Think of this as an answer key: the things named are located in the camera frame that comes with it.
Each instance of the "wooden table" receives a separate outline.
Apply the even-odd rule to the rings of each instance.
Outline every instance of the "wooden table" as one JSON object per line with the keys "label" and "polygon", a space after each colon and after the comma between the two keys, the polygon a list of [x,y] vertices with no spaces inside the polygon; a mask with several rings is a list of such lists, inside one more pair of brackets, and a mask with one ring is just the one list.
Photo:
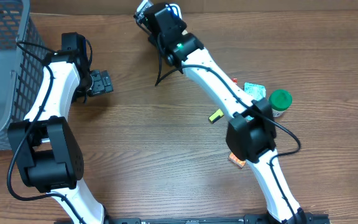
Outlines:
{"label": "wooden table", "polygon": [[[358,223],[358,11],[190,14],[188,31],[230,77],[286,89],[293,105],[278,121],[303,150],[280,163],[307,212]],[[264,213],[248,167],[227,161],[225,120],[200,87],[176,73],[154,87],[157,51],[131,16],[34,16],[46,44],[77,31],[109,70],[114,93],[75,103],[69,124],[85,158],[85,180],[114,217],[219,217]],[[279,132],[280,152],[295,147]],[[6,189],[10,151],[0,151],[0,223],[67,218],[52,199],[14,200]],[[21,195],[36,194],[14,173]]]}

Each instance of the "gray basket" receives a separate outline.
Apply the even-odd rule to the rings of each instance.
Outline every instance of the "gray basket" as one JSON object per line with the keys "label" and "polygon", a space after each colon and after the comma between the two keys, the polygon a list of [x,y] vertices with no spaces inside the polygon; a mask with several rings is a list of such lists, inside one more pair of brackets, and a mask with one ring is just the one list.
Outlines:
{"label": "gray basket", "polygon": [[[42,82],[41,63],[16,47],[16,40],[44,44],[29,12],[29,0],[0,0],[0,150],[11,148],[7,127],[23,120]],[[24,47],[40,58],[46,54],[44,49]]]}

